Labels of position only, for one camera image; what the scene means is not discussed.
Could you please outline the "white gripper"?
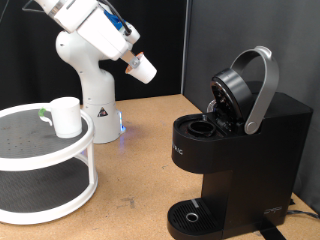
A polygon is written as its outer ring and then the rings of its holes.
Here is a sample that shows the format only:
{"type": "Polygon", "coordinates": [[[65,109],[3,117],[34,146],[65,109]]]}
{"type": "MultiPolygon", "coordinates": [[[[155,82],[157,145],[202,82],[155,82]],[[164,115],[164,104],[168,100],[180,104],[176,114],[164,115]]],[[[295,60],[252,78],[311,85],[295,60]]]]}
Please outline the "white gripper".
{"type": "Polygon", "coordinates": [[[140,65],[138,57],[128,50],[126,40],[101,7],[93,11],[77,29],[77,33],[109,59],[116,61],[121,57],[132,68],[140,65]]]}

